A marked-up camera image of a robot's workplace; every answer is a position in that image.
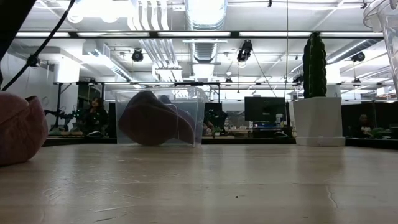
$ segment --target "potted cactus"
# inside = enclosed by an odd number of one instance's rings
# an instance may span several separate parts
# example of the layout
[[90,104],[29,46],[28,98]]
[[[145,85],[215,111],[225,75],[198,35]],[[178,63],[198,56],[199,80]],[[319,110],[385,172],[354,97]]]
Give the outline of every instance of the potted cactus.
[[304,100],[292,102],[296,143],[303,146],[344,146],[341,98],[326,97],[326,52],[318,32],[304,48]]

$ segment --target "wooden table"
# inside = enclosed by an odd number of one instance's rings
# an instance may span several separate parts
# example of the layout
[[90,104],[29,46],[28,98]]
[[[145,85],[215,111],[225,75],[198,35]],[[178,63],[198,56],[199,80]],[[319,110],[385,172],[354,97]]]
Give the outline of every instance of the wooden table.
[[1,224],[397,221],[398,151],[74,145],[0,167]]

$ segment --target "ceiling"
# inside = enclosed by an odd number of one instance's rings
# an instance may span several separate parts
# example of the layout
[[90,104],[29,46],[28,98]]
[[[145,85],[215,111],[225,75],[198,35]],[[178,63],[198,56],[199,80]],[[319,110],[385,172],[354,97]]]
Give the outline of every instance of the ceiling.
[[[125,5],[130,0],[118,0],[115,2],[117,10],[121,14]],[[54,9],[45,9],[37,1],[35,7],[30,12],[23,24],[21,31],[50,31],[62,15],[63,9],[68,1],[43,1]],[[272,7],[267,7],[268,1],[248,1],[248,0],[229,0],[226,11],[224,30],[256,30],[256,31],[364,31],[371,30],[363,25],[363,11],[360,9],[363,0],[349,0],[340,4],[342,9],[333,10],[341,2],[340,0],[289,0],[289,9],[286,8],[286,1],[273,0]],[[183,1],[167,1],[168,22],[172,30],[186,30],[186,20]],[[127,25],[127,18],[120,17],[114,23],[106,23],[99,17],[84,18],[80,23],[73,24],[64,22],[59,31],[111,31],[111,30],[130,30]],[[192,72],[192,58],[188,44],[182,42],[183,39],[173,39],[173,46],[177,54],[177,60],[182,67],[183,78],[195,78]],[[39,46],[41,39],[16,39],[13,48],[24,48]],[[107,44],[111,50],[111,57],[120,66],[131,73],[136,81],[148,82],[152,78],[152,61],[144,53],[142,62],[134,62],[131,55],[135,48],[140,48],[139,39],[91,39],[96,46]],[[114,73],[100,63],[89,60],[89,55],[85,52],[85,42],[82,39],[53,39],[48,46],[60,47],[78,58],[84,67],[80,71],[81,76],[95,77],[98,80],[114,81]],[[227,43],[220,44],[213,76],[209,81],[224,82],[226,72],[232,73],[234,82],[254,82],[264,77],[270,82],[283,82],[285,74],[293,70],[302,63],[303,48],[307,42],[305,39],[252,39],[254,55],[250,57],[244,68],[238,69],[236,62],[236,52],[240,48],[243,39],[228,39]],[[331,54],[343,46],[354,41],[354,39],[324,39],[325,50]],[[384,41],[363,51],[366,59],[364,62],[357,62],[353,69],[353,62],[343,61],[338,64],[341,72],[341,81],[351,82],[354,76],[373,72],[389,66],[386,55]],[[384,73],[380,77],[370,78],[367,82],[379,82],[391,77],[391,74]]]

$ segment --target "pink cushion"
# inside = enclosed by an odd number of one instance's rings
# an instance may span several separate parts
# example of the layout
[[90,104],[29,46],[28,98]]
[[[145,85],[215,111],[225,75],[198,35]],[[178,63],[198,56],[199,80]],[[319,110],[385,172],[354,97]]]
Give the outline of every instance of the pink cushion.
[[19,96],[6,91],[0,91],[0,105],[0,124],[2,124],[27,108],[29,103]]
[[36,96],[24,100],[2,92],[0,102],[12,102],[0,108],[0,114],[10,113],[0,123],[0,166],[25,162],[36,155],[47,138],[40,101]]

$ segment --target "clear plastic bin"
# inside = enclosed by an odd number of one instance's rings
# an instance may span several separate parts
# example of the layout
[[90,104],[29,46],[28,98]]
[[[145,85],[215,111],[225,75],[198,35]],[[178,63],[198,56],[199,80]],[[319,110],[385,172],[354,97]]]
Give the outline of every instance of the clear plastic bin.
[[398,89],[398,0],[375,0],[364,11],[364,25],[383,31],[392,78]]
[[201,144],[205,103],[197,87],[115,90],[118,143],[143,146]]

